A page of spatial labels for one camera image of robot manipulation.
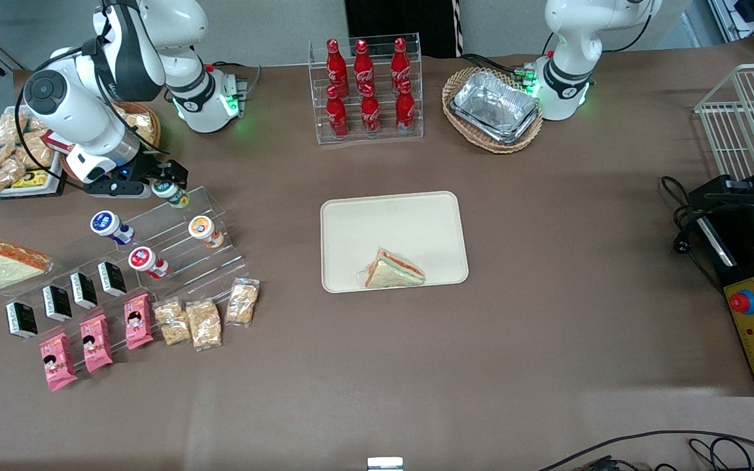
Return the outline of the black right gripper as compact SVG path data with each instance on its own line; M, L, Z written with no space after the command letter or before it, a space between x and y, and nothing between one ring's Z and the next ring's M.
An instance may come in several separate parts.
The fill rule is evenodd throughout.
M159 194L162 181L171 181L183 190L188 185L188 170L176 161L162 163L150 153L140 153L129 163L113 171L114 187L149 186L153 194Z

